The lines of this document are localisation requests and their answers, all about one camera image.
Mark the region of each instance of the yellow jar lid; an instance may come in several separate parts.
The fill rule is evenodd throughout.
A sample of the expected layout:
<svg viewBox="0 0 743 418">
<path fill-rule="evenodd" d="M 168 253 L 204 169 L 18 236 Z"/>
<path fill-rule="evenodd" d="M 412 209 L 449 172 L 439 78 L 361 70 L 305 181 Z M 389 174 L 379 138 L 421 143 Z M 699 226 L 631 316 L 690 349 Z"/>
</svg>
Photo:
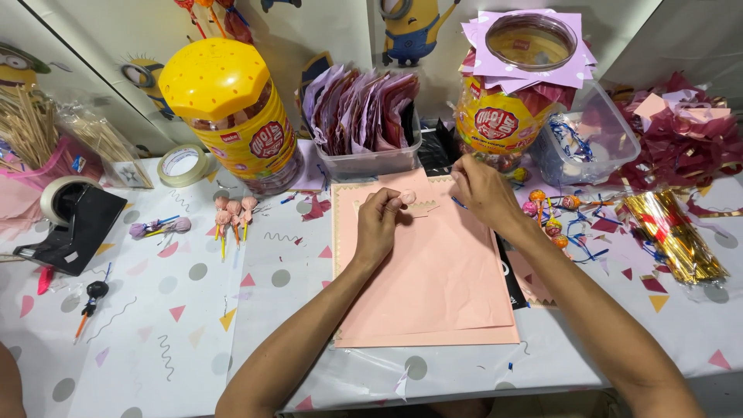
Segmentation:
<svg viewBox="0 0 743 418">
<path fill-rule="evenodd" d="M 175 53 L 158 85 L 177 116 L 220 120 L 255 104 L 269 77 L 254 46 L 210 38 Z"/>
</svg>

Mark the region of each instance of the black tape dispenser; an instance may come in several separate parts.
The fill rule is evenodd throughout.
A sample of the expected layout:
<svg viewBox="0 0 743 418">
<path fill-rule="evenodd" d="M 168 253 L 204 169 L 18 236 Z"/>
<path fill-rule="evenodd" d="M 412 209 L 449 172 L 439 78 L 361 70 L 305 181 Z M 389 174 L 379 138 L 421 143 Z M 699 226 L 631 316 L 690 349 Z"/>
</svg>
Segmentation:
<svg viewBox="0 0 743 418">
<path fill-rule="evenodd" d="M 79 276 L 124 210 L 126 199 L 103 191 L 95 181 L 66 176 L 42 193 L 43 214 L 54 224 L 42 242 L 16 247 L 14 255 Z"/>
</svg>

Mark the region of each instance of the minion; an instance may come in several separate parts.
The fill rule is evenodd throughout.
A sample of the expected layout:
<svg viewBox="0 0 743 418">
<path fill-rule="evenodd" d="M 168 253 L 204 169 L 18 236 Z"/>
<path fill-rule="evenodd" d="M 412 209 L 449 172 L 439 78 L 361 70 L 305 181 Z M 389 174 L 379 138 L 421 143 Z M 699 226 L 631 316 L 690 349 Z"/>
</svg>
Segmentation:
<svg viewBox="0 0 743 418">
<path fill-rule="evenodd" d="M 50 62 L 64 71 L 72 72 L 66 65 Z M 51 68 L 33 55 L 0 42 L 0 89 L 15 95 L 17 86 L 37 84 L 37 74 L 49 74 Z"/>
<path fill-rule="evenodd" d="M 443 16 L 438 14 L 436 0 L 379 0 L 379 12 L 386 25 L 382 63 L 393 59 L 400 67 L 415 67 L 418 61 L 436 48 L 438 30 L 454 11 L 454 4 Z"/>
<path fill-rule="evenodd" d="M 134 58 L 119 66 L 119 71 L 131 84 L 147 94 L 163 117 L 173 120 L 175 113 L 166 103 L 158 87 L 158 78 L 165 65 L 148 58 Z"/>
<path fill-rule="evenodd" d="M 302 0 L 261 0 L 261 7 L 263 13 L 268 13 L 268 9 L 273 7 L 273 3 L 288 3 L 293 4 L 294 7 L 300 8 L 302 6 Z"/>
</svg>

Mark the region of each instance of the hand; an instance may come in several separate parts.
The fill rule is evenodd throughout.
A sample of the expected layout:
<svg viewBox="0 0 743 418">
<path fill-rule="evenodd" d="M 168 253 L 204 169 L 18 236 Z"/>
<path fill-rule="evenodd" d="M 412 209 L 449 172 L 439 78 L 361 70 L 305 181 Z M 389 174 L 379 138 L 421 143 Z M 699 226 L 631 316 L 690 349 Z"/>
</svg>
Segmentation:
<svg viewBox="0 0 743 418">
<path fill-rule="evenodd" d="M 452 177 L 462 192 L 462 203 L 507 241 L 513 242 L 525 229 L 536 227 L 516 201 L 508 180 L 496 169 L 465 154 L 454 163 Z"/>
<path fill-rule="evenodd" d="M 370 193 L 359 208 L 359 237 L 354 260 L 374 271 L 395 243 L 395 216 L 403 201 L 400 192 L 382 187 Z"/>
</svg>

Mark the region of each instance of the tape roll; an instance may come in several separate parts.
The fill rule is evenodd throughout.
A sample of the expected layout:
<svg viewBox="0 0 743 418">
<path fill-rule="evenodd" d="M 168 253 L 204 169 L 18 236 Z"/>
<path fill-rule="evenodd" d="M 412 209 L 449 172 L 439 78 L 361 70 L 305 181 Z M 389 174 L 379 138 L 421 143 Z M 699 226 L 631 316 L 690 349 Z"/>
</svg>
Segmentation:
<svg viewBox="0 0 743 418">
<path fill-rule="evenodd" d="M 204 151 L 193 145 L 171 149 L 158 164 L 158 176 L 170 187 L 186 187 L 201 180 L 209 169 Z"/>
<path fill-rule="evenodd" d="M 46 219 L 49 219 L 55 225 L 68 226 L 68 216 L 63 212 L 60 198 L 70 189 L 70 184 L 83 183 L 90 184 L 99 189 L 103 189 L 97 181 L 85 176 L 65 176 L 52 181 L 42 192 L 39 200 L 42 213 Z"/>
</svg>

